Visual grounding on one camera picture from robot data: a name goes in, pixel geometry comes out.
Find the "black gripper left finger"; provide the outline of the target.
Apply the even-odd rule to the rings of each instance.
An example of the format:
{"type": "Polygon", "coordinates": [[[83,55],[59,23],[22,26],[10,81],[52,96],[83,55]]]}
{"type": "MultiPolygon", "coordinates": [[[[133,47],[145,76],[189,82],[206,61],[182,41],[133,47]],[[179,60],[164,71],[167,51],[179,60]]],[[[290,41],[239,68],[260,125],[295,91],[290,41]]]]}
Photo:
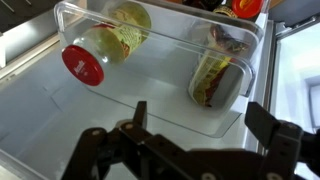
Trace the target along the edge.
{"type": "Polygon", "coordinates": [[[62,180],[104,180],[122,163],[138,180],[186,180],[180,154],[185,151],[146,130],[147,102],[139,101],[132,120],[110,132],[93,127],[82,132],[62,180]]]}

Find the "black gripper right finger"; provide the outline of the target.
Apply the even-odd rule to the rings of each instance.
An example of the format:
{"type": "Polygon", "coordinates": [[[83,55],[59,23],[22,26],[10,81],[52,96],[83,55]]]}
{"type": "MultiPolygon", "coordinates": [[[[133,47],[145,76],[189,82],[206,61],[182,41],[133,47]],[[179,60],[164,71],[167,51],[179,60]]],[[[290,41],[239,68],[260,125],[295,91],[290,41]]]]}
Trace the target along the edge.
{"type": "Polygon", "coordinates": [[[267,150],[258,171],[260,180],[302,180],[294,173],[298,162],[320,176],[320,134],[278,120],[257,102],[249,102],[245,125],[267,150]]]}

